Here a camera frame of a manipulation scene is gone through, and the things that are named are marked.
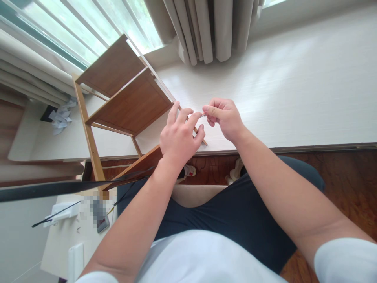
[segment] knee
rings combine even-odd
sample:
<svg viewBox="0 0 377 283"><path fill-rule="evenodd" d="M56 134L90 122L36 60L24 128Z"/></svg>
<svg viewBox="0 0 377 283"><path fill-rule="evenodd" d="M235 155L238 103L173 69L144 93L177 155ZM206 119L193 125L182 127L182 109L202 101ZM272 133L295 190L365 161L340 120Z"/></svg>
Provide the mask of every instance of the knee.
<svg viewBox="0 0 377 283"><path fill-rule="evenodd" d="M306 180L316 186L317 189L319 189L321 192L324 192L325 182L319 172L313 166L304 161L287 156L279 156L279 158L284 161L284 163L287 164L290 168L295 170L298 174L300 174Z"/></svg>

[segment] crumpled paper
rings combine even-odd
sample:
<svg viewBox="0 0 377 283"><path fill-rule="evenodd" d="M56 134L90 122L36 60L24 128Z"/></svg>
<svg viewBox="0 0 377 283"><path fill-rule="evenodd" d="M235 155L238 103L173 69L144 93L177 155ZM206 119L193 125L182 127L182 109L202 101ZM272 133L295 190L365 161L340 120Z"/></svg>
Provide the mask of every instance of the crumpled paper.
<svg viewBox="0 0 377 283"><path fill-rule="evenodd" d="M52 120L52 127L54 128L53 135L60 134L69 124L72 122L70 118L70 109L77 105L77 99L71 97L71 99L64 105L60 106L58 110L52 111L48 116Z"/></svg>

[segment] forearm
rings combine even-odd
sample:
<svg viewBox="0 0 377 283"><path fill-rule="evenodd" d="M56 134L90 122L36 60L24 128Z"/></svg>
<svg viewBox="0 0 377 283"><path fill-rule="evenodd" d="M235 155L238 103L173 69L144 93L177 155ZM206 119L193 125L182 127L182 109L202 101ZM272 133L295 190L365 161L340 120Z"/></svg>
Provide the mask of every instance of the forearm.
<svg viewBox="0 0 377 283"><path fill-rule="evenodd" d="M331 239L373 241L249 131L235 146L268 210L312 266L316 250Z"/></svg>
<svg viewBox="0 0 377 283"><path fill-rule="evenodd" d="M133 281L152 245L181 168L162 158L152 176L102 240L84 269Z"/></svg>

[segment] white sleeve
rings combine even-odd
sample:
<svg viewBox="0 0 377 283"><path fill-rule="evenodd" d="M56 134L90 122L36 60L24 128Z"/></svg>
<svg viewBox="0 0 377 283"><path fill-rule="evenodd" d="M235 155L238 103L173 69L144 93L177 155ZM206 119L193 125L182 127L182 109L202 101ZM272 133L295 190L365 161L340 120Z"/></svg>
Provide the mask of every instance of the white sleeve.
<svg viewBox="0 0 377 283"><path fill-rule="evenodd" d="M118 280L110 273L103 271L94 271L80 277L76 283L119 283Z"/></svg>
<svg viewBox="0 0 377 283"><path fill-rule="evenodd" d="M314 270L321 283L376 283L377 244L355 238L331 240L317 250Z"/></svg>

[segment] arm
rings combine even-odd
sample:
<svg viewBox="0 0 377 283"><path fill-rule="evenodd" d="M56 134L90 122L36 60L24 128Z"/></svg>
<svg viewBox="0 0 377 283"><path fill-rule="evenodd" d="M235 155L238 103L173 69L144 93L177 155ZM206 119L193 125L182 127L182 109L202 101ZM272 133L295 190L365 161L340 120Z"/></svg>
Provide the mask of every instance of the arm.
<svg viewBox="0 0 377 283"><path fill-rule="evenodd" d="M343 237L374 243L344 216L315 186L282 162L242 123L233 101L212 99L203 107L213 127L220 124L224 136L236 146L263 202L314 268L318 248Z"/></svg>
<svg viewBox="0 0 377 283"><path fill-rule="evenodd" d="M135 280L161 224L175 181L205 136L201 125L196 137L192 137L201 113L191 115L185 124L193 111L183 109L176 119L178 107L176 101L161 133L163 157L157 168L101 241L81 276L105 271L119 282Z"/></svg>

